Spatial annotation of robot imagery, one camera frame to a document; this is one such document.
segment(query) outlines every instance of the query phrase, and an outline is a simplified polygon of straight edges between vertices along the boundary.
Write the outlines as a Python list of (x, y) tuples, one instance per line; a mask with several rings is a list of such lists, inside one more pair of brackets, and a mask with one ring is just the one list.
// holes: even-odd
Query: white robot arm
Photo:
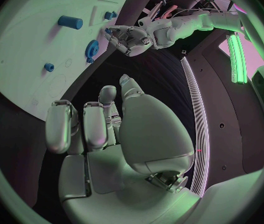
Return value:
[[(147, 16), (138, 23), (140, 27), (109, 26), (105, 30), (105, 37), (127, 56), (136, 56), (150, 47), (161, 49), (172, 46), (177, 39), (188, 37), (195, 30), (209, 31), (215, 27), (244, 33), (238, 15), (228, 12), (199, 10), (189, 16), (155, 21)], [(113, 31), (121, 33), (119, 38), (112, 35)]]

